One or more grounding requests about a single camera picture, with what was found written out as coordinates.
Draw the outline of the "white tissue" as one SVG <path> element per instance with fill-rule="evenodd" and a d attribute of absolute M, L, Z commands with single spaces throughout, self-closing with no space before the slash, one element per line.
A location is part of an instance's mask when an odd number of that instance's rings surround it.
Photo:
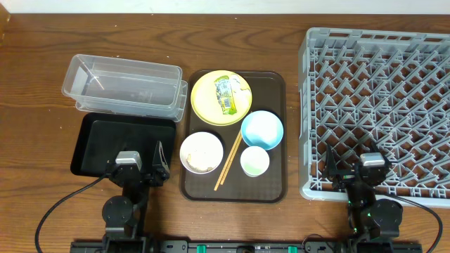
<path fill-rule="evenodd" d="M 247 100 L 251 97 L 251 90 L 249 86 L 237 74 L 230 76 L 231 89 L 236 98 L 245 98 Z"/>

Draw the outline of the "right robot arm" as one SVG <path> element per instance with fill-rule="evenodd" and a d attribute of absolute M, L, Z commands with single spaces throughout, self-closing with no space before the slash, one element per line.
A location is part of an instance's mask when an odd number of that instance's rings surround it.
<path fill-rule="evenodd" d="M 323 176 L 334 189 L 344 189 L 348 197 L 348 221 L 354 235 L 336 252 L 393 252 L 392 239 L 399 236 L 403 207 L 397 201 L 377 199 L 375 187 L 387 176 L 392 163 L 375 144 L 360 155 L 350 169 L 338 166 L 331 145 L 326 147 Z"/>

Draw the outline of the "small white green cup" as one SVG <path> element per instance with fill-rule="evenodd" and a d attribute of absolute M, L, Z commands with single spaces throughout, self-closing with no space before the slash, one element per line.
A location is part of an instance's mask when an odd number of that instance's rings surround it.
<path fill-rule="evenodd" d="M 261 147 L 250 146 L 242 152 L 240 165 L 247 176 L 258 177 L 269 168 L 269 154 Z"/>

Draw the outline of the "green snack wrapper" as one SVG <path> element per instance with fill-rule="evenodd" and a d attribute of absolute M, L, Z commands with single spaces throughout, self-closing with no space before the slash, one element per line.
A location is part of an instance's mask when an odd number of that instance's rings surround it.
<path fill-rule="evenodd" d="M 233 91 L 229 77 L 224 75 L 214 81 L 218 103 L 223 115 L 234 115 L 237 113 L 233 99 Z"/>

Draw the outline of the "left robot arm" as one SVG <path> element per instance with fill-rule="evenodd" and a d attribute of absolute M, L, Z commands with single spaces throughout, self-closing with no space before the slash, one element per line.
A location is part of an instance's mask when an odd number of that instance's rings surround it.
<path fill-rule="evenodd" d="M 143 164 L 140 153 L 123 150 L 107 166 L 106 176 L 122 189 L 102 210 L 105 236 L 102 252 L 151 252 L 151 239 L 143 232 L 149 189 L 160 187 L 170 178 L 161 141 L 155 144 L 150 164 Z"/>

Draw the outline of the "light blue bowl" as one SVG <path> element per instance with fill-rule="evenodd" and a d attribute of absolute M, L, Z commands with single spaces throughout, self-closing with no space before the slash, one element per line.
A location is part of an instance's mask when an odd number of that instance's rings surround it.
<path fill-rule="evenodd" d="M 266 110 L 251 112 L 243 120 L 241 135 L 248 146 L 274 149 L 283 139 L 283 123 L 277 115 Z"/>

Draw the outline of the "white bowl with rice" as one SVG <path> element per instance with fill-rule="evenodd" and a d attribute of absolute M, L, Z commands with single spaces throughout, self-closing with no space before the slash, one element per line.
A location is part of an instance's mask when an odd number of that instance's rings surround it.
<path fill-rule="evenodd" d="M 179 157 L 189 172 L 208 174 L 221 164 L 224 147 L 214 134 L 200 131 L 186 137 L 181 144 Z"/>

